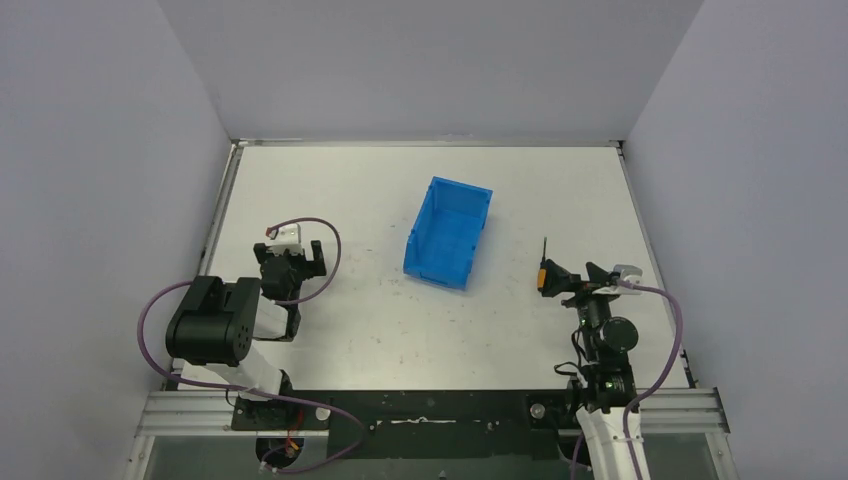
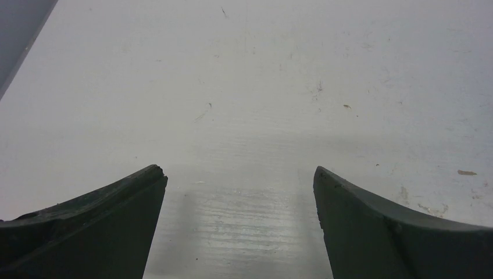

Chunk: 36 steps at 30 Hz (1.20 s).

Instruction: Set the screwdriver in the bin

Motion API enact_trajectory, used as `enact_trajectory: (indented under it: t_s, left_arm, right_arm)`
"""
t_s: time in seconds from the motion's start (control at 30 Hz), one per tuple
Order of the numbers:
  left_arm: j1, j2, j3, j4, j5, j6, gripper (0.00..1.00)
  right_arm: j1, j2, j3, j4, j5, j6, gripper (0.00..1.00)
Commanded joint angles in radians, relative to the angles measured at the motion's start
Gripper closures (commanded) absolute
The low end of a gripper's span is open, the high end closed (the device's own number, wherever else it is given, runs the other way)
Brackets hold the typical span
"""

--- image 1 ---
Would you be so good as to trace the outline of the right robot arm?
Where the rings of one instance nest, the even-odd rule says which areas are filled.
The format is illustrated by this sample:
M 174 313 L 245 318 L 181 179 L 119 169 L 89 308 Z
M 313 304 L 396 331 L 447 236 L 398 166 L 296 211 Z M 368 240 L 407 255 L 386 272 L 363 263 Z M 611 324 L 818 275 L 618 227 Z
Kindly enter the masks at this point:
M 560 294 L 578 315 L 572 346 L 578 355 L 571 386 L 576 390 L 570 409 L 582 430 L 593 473 L 604 479 L 648 479 L 641 438 L 639 406 L 629 352 L 639 341 L 633 322 L 612 313 L 610 304 L 633 290 L 621 280 L 638 284 L 642 270 L 616 265 L 607 271 L 586 264 L 587 276 L 572 273 L 550 258 L 540 261 L 537 290 L 544 298 Z

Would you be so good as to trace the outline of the orange black screwdriver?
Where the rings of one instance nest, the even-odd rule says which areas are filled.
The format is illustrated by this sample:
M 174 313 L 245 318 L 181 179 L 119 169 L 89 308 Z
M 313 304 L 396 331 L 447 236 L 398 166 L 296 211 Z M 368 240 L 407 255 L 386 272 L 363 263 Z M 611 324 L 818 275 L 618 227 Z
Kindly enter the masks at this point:
M 546 238 L 546 237 L 544 237 L 544 238 L 543 238 L 543 246 L 542 246 L 542 254 L 541 254 L 541 259 L 540 259 L 540 262 L 539 262 L 539 269 L 538 269 L 537 277 L 536 277 L 536 288 L 537 288 L 537 290 L 538 290 L 539 292 L 542 292 L 542 290 L 543 290 L 543 288 L 544 288 L 544 285 L 545 285 L 545 279 L 546 279 L 546 275 L 547 275 L 547 270 L 546 270 L 546 261 L 547 261 L 546 249 L 547 249 L 547 238 Z

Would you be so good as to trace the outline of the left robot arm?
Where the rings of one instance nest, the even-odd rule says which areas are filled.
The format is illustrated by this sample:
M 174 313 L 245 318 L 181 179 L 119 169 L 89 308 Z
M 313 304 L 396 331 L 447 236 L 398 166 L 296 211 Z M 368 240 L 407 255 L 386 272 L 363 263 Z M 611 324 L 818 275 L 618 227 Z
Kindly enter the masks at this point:
M 169 322 L 165 345 L 175 359 L 221 377 L 240 396 L 255 401 L 263 393 L 281 395 L 291 380 L 273 366 L 255 341 L 291 342 L 298 333 L 302 285 L 327 275 L 322 243 L 310 242 L 311 257 L 299 240 L 256 243 L 257 277 L 226 282 L 197 276 Z

